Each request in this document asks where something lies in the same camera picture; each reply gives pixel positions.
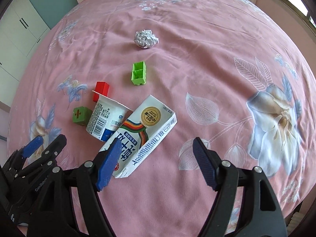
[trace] cabinet handle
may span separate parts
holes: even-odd
[[[23,25],[23,27],[25,27],[25,29],[27,29],[27,27],[23,24],[23,22],[20,20],[21,24]]]
[[[23,22],[26,24],[26,26],[28,26],[28,24],[25,22],[25,20],[23,18],[21,18],[23,20]]]

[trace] cabinet door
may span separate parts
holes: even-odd
[[[20,81],[27,65],[26,57],[19,49],[0,31],[0,66]]]
[[[48,28],[29,0],[13,0],[12,6],[29,31],[39,39]]]
[[[49,31],[50,31],[50,29],[47,28],[46,31],[41,35],[41,37],[37,40],[36,44],[33,46],[32,50],[30,51],[30,53],[26,57],[27,64],[29,63],[29,61],[31,60],[33,54],[36,52],[37,48],[40,46],[41,42],[43,41],[45,36],[49,33]]]
[[[19,82],[0,67],[0,101],[11,107]]]
[[[37,42],[37,38],[27,29],[11,5],[0,20],[0,31],[4,32],[8,39],[10,39],[25,56],[28,55]]]

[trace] green plastic block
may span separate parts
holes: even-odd
[[[146,84],[146,64],[144,61],[133,64],[132,82],[137,86]]]
[[[72,114],[72,122],[81,126],[88,125],[90,117],[92,115],[92,110],[87,107],[78,107],[74,108],[74,112]]]

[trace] bed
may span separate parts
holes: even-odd
[[[137,47],[143,29],[159,44]],[[137,61],[147,66],[143,86],[131,82]],[[192,153],[197,136],[237,167],[262,167],[284,216],[316,183],[315,77],[291,39],[248,0],[84,0],[42,41],[20,81],[8,155],[41,135],[31,163],[62,133],[63,169],[93,159],[103,142],[72,123],[72,112],[94,108],[97,81],[132,110],[152,94],[178,119],[132,175],[112,179],[99,194],[117,236],[198,235],[215,192]],[[241,198],[242,189],[227,232],[236,227]]]

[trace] red plastic block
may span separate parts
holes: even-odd
[[[95,91],[104,96],[107,96],[107,93],[109,92],[109,87],[110,87],[109,84],[106,82],[97,82],[97,85],[95,86]],[[93,101],[97,102],[98,99],[99,99],[99,95],[95,93],[93,95]]]

